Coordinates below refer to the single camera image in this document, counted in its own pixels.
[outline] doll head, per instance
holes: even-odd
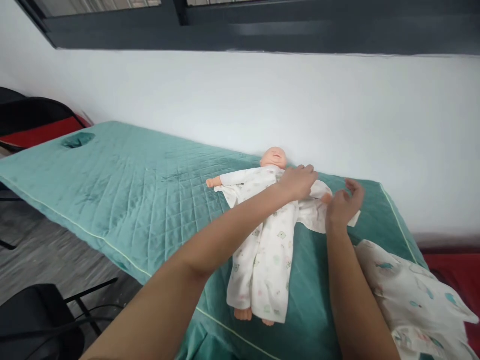
[[[280,169],[285,170],[287,168],[287,156],[285,155],[285,151],[279,147],[269,148],[261,158],[260,166],[263,168],[270,165],[276,165]]]

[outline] human arm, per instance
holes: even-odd
[[[347,224],[362,207],[365,189],[346,179],[326,216],[330,300],[344,360],[400,360],[391,332],[365,279]]]
[[[81,360],[173,359],[205,284],[268,216],[306,198],[318,174],[309,165],[214,220],[150,279]]]

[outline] window frame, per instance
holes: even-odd
[[[480,55],[478,0],[162,0],[50,18],[16,1],[57,49]]]

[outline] teal quilted cover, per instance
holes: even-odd
[[[229,209],[205,181],[258,166],[256,156],[106,122],[0,160],[0,181],[145,284]],[[338,176],[320,179],[334,192],[344,186]],[[354,243],[369,239],[426,267],[382,185],[361,183],[366,197],[349,230]],[[326,237],[298,224],[286,324],[273,327],[235,320],[226,302],[232,264],[225,264],[208,281],[178,358],[340,359],[327,261]]]

